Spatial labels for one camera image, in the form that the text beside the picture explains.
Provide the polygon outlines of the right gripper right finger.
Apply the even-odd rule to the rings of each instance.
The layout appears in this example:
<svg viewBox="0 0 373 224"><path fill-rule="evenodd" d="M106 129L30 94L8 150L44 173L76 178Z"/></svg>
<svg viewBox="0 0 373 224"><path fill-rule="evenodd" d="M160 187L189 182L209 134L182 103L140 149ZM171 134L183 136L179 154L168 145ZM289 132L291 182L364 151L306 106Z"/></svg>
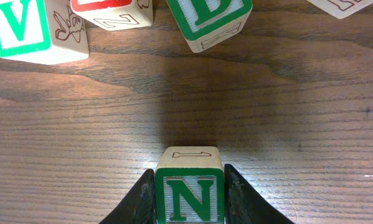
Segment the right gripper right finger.
<svg viewBox="0 0 373 224"><path fill-rule="evenodd" d="M224 165L225 219L230 224L294 224L270 205L231 164Z"/></svg>

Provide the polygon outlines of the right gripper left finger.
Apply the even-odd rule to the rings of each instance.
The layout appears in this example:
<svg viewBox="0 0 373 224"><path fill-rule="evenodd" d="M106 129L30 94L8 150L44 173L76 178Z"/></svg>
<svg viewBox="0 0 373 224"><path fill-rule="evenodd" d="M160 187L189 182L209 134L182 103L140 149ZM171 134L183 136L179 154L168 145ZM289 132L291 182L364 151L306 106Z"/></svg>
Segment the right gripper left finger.
<svg viewBox="0 0 373 224"><path fill-rule="evenodd" d="M147 169L100 224L157 224L154 170Z"/></svg>

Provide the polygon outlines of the green N block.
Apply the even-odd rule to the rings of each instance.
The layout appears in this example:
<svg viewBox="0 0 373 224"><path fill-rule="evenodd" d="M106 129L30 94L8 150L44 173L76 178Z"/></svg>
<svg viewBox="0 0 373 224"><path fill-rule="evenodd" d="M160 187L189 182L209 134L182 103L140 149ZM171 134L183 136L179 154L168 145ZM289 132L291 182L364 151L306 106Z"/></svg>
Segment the green N block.
<svg viewBox="0 0 373 224"><path fill-rule="evenodd" d="M214 146L173 146L154 174L158 223L224 223L224 167Z"/></svg>

